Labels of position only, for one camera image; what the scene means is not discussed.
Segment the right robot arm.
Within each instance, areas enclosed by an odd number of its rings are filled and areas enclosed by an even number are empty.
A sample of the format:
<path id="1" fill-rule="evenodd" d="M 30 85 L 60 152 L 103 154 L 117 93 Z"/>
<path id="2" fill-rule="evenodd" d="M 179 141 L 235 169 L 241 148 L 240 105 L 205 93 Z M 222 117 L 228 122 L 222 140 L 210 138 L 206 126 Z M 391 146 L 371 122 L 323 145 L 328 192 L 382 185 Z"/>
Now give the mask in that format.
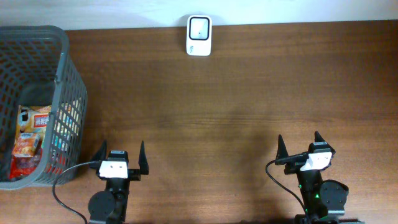
<path id="1" fill-rule="evenodd" d="M 357 219 L 342 219 L 349 194 L 347 185 L 336 180 L 324 180 L 321 172 L 331 166 L 335 150 L 319 132 L 308 150 L 290 155 L 283 137 L 278 136 L 277 154 L 272 162 L 284 166 L 284 174 L 295 174 L 302 199 L 304 214 L 296 215 L 294 223 L 360 223 Z"/>

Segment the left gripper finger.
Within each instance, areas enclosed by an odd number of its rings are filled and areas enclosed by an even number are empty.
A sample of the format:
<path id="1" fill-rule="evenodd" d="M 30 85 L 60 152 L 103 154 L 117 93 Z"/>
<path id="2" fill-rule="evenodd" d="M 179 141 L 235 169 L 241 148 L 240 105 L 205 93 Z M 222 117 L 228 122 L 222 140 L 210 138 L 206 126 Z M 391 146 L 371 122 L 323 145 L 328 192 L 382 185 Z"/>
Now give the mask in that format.
<path id="1" fill-rule="evenodd" d="M 140 174 L 149 175 L 149 163 L 146 157 L 144 141 L 141 141 L 138 164 L 139 164 Z"/>
<path id="2" fill-rule="evenodd" d="M 106 159 L 106 151 L 107 151 L 107 140 L 104 140 L 97 152 L 90 159 L 91 164 L 89 165 L 90 169 L 99 169 L 103 160 Z"/>

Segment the orange tissue pack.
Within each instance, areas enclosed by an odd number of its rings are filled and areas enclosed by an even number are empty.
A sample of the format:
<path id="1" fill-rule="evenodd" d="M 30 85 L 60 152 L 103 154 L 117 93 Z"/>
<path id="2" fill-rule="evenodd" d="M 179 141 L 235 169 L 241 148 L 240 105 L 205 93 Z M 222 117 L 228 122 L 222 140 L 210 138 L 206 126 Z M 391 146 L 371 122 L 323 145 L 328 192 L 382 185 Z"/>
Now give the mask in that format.
<path id="1" fill-rule="evenodd" d="M 37 133 L 21 133 L 14 145 L 12 155 L 15 157 L 32 157 L 35 155 L 40 136 Z"/>

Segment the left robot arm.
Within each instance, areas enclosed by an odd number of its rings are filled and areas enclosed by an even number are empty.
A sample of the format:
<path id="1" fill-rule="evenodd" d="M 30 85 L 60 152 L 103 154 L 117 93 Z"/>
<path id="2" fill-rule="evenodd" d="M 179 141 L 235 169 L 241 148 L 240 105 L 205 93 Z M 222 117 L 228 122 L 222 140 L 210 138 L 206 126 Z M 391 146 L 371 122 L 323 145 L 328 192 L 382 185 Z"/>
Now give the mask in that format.
<path id="1" fill-rule="evenodd" d="M 138 169 L 130 169 L 126 151 L 107 151 L 107 142 L 91 158 L 91 169 L 100 180 L 106 182 L 105 189 L 95 193 L 88 202 L 89 223 L 120 224 L 126 220 L 130 183 L 140 181 L 149 174 L 145 145 L 141 142 Z"/>

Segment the yellow snack bag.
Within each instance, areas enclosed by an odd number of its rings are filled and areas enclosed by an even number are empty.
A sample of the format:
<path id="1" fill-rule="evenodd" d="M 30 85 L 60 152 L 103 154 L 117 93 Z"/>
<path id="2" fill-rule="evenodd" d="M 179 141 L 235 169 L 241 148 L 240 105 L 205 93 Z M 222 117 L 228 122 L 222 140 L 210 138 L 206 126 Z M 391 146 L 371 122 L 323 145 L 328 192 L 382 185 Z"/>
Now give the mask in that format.
<path id="1" fill-rule="evenodd" d="M 16 137 L 21 133 L 36 133 L 43 141 L 47 123 L 49 122 L 49 113 L 52 106 L 23 106 L 19 105 L 16 123 Z"/>

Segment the red snack bag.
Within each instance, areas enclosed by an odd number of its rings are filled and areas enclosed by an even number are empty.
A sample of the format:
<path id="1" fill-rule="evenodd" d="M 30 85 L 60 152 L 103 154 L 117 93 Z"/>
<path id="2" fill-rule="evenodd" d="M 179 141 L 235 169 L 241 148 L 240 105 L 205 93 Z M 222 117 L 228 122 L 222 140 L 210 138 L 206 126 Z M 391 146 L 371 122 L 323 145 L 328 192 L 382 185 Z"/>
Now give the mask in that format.
<path id="1" fill-rule="evenodd" d="M 42 149 L 39 149 L 32 157 L 12 157 L 10 179 L 22 178 L 35 171 L 42 157 Z"/>

